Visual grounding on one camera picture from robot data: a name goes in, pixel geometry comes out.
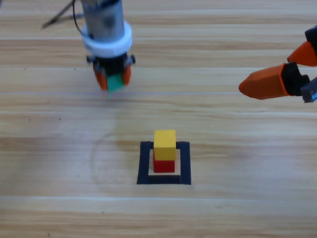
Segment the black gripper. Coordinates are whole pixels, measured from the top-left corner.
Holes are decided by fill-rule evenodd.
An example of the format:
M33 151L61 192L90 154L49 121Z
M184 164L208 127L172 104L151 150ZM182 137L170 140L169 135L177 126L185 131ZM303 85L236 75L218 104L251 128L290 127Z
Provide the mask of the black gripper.
M106 74L123 73L123 84L127 86L131 78L131 65L135 64L134 55L120 55L114 58L86 56L87 63L93 64L96 80L103 91L107 91Z
M307 75L300 73L297 64L317 65L317 26L305 31L305 36L306 41L287 58L289 63L252 72L240 83L240 92L259 100L302 95L305 103L314 102L317 78L310 81Z

